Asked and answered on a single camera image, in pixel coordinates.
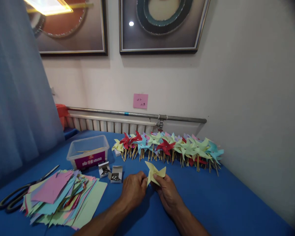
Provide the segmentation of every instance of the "box label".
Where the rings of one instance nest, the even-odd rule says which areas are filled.
[[[98,163],[105,161],[105,151],[82,157],[74,161],[77,169],[86,169],[92,166],[97,166]]]

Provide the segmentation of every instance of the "wall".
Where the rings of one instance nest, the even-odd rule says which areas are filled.
[[[212,0],[195,55],[121,57],[117,1],[108,16],[108,57],[43,59],[56,102],[207,118],[198,136],[221,145],[223,164],[295,227],[292,6]],[[141,92],[147,111],[132,108]]]

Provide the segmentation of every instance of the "metal pipe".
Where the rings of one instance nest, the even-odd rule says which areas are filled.
[[[207,119],[203,119],[203,118],[154,115],[154,114],[99,110],[99,109],[90,109],[90,108],[76,108],[76,107],[67,107],[67,109],[71,111],[83,111],[83,112],[93,112],[93,113],[112,114],[112,115],[134,116],[134,117],[143,117],[143,118],[158,119],[158,120],[186,121],[186,122],[203,123],[203,124],[207,122]]]

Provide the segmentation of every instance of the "stack of colored paper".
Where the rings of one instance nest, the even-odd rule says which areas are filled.
[[[79,170],[60,170],[29,188],[21,211],[26,211],[30,224],[64,225],[77,230],[92,219],[106,186]]]

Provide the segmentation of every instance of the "clear plastic box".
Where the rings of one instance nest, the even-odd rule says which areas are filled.
[[[67,160],[75,170],[83,170],[106,162],[108,149],[105,135],[75,140],[70,145]]]

